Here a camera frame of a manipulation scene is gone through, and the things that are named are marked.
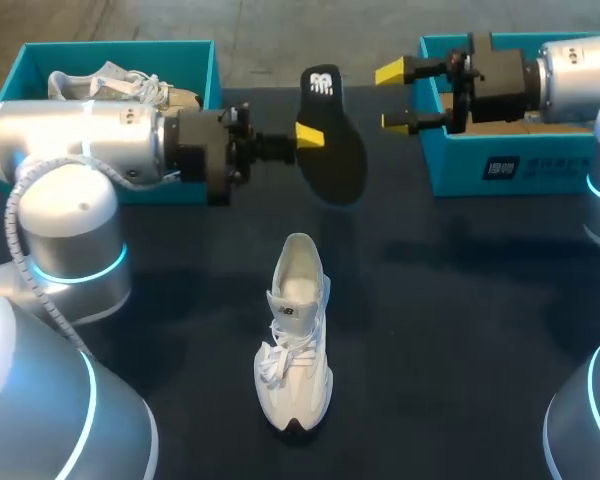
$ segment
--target white cable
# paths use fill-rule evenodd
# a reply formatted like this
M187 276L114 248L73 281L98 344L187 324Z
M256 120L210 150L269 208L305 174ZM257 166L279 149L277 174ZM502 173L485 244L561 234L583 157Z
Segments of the white cable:
M51 319L58 326L62 334L74 344L78 350L84 352L85 354L92 356L91 351L86 346L80 335L75 331L75 329L71 326L71 324L67 321L64 315L58 310L58 308L51 301L49 296L44 292L44 290L38 285L35 277L29 271L27 267L26 259L24 254L22 253L20 238L18 236L17 229L17 217L18 217L18 206L22 197L26 193L31 186L40 180L44 175L49 173L56 168L60 168L69 164L81 164L86 165L92 168L95 168L102 173L104 173L107 177L109 177L115 183L127 188L129 190L148 190L151 188L155 188L156 186L162 185L164 183L170 183L178 179L179 173L172 173L165 176L162 182L156 185L135 185L129 182L126 178L116 172L113 168L107 165L100 160L91 157L84 157L80 155L67 155L63 158L56 158L53 160L40 160L36 164L29 164L24 171L21 172L21 176L16 181L16 184L11 190L9 194L9 198L7 199L7 207L4 216L4 226L5 226L5 234L7 237L7 246L9 247L9 253L11 254L11 258L13 263L18 268L18 272L26 282L26 284L31 288L35 296L42 303L43 307L47 310Z

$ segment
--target box label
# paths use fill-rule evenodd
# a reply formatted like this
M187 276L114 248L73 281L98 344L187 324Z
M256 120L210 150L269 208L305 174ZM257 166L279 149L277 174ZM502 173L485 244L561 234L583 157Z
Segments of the box label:
M482 174L483 180L511 180L516 176L520 157L489 157Z
M586 176L587 157L534 157L524 163L522 178L574 178Z

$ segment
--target shoe tongue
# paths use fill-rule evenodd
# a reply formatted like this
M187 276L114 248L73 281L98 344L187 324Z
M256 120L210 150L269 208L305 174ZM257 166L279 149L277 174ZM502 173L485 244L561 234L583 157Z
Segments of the shoe tongue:
M274 296L271 292L267 292L267 300L273 316L284 332L298 337L309 334L318 313L317 303L300 305L286 298Z
M124 80L106 77L93 77L89 86L89 96L92 98L109 98L115 100L122 95L134 95L137 86Z

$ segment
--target black insole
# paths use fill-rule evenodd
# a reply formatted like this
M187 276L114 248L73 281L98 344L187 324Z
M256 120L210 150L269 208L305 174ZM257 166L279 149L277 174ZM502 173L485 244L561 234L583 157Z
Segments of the black insole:
M344 113L342 78L335 65L317 65L300 80L297 121L324 134L323 148L300 148L298 166L311 189L329 205L357 202L367 180L362 138Z

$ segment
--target concrete floor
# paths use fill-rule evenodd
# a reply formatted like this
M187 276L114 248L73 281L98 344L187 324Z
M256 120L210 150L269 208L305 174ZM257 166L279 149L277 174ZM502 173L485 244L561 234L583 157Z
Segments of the concrete floor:
M0 86L25 42L130 39L213 39L226 87L319 62L361 85L421 35L470 30L600 30L600 0L0 0Z

